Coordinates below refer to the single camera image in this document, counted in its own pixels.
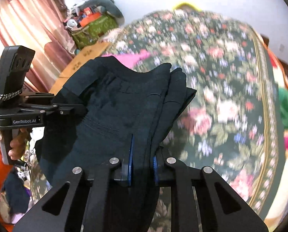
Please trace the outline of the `person left hand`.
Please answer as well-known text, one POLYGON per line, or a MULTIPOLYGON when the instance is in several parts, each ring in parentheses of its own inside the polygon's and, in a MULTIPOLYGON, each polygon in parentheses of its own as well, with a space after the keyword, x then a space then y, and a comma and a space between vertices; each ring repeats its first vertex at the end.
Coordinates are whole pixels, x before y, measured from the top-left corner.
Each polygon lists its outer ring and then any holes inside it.
POLYGON ((26 141, 30 139, 30 130, 26 128, 21 128, 18 132, 18 135, 12 139, 10 142, 11 150, 8 152, 8 155, 12 160, 19 160, 25 153, 26 141))

